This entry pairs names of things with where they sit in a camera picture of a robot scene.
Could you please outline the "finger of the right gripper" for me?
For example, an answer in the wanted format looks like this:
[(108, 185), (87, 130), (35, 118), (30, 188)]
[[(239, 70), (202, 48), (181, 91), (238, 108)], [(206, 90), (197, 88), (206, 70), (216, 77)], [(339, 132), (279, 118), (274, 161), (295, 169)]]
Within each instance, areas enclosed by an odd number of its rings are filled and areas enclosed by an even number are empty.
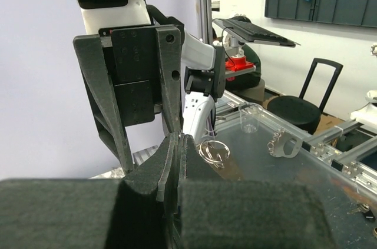
[(73, 46), (99, 138), (119, 160), (124, 173), (128, 174), (134, 170), (133, 156), (105, 63), (100, 36), (76, 36)]
[(163, 130), (167, 135), (181, 131), (181, 34), (175, 26), (156, 28), (160, 71)]

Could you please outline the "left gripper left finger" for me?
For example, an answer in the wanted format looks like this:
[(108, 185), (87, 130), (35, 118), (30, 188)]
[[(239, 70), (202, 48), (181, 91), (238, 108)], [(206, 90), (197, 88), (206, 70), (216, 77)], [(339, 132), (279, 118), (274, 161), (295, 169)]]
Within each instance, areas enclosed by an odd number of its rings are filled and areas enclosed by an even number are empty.
[(122, 179), (1, 182), (2, 248), (172, 248), (179, 136)]

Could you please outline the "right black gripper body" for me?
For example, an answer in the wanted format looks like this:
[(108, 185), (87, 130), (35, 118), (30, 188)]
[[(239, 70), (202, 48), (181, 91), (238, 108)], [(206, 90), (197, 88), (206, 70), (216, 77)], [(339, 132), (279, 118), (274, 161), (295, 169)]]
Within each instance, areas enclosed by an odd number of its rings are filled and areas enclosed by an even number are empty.
[(175, 26), (180, 30), (181, 47), (184, 42), (182, 25), (126, 26), (113, 28), (100, 34), (111, 44), (104, 48), (109, 65), (115, 97), (124, 126), (151, 122), (162, 114), (160, 71), (157, 56), (156, 28)]

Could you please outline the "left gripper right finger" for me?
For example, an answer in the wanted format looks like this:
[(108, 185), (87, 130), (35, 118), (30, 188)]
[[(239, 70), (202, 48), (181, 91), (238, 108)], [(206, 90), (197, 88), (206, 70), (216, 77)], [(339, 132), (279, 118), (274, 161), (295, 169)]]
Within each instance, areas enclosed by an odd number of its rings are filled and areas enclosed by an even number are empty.
[(267, 167), (261, 155), (237, 151), (246, 178), (225, 180), (180, 142), (179, 202), (184, 248), (335, 248), (322, 198), (325, 172), (306, 156)]

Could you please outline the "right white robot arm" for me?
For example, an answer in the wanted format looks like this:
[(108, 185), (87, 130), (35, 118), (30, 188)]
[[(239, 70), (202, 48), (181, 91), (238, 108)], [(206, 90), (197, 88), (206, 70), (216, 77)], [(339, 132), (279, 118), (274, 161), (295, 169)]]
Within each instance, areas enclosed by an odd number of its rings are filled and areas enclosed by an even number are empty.
[(200, 42), (168, 18), (76, 36), (75, 53), (98, 135), (125, 173), (134, 170), (126, 128), (161, 114), (168, 133), (198, 140), (224, 93), (221, 47)]

